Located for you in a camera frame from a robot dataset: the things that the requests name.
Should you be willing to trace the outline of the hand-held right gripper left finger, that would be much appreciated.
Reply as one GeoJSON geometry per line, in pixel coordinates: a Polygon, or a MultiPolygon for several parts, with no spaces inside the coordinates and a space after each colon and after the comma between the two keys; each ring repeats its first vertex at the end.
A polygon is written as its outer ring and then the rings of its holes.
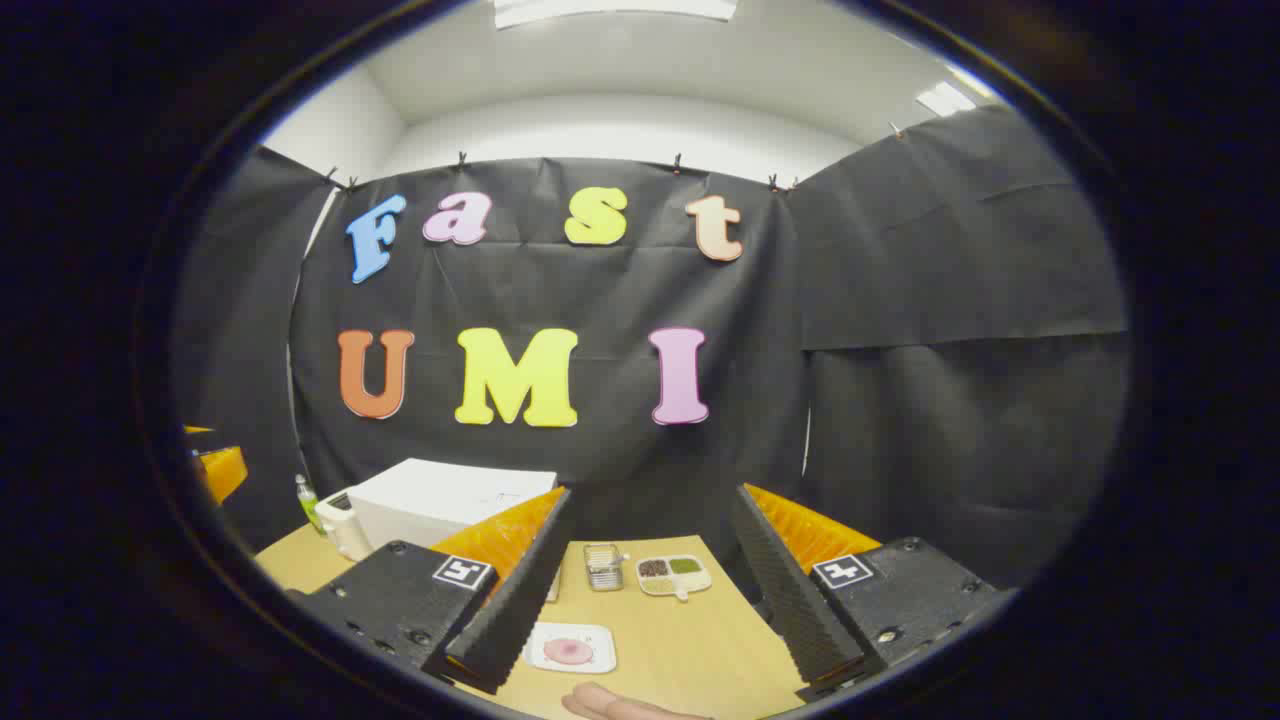
{"type": "Polygon", "coordinates": [[[492,694],[524,651],[572,533],[573,493],[556,487],[430,547],[389,541],[288,596],[394,664],[492,694]]]}

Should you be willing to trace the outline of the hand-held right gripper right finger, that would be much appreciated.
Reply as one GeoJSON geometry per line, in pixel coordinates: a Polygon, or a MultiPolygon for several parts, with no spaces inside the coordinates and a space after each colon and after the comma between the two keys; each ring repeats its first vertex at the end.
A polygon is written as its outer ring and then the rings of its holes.
{"type": "Polygon", "coordinates": [[[737,488],[733,530],[806,701],[940,648],[1001,598],[922,538],[883,543],[756,486],[737,488]]]}

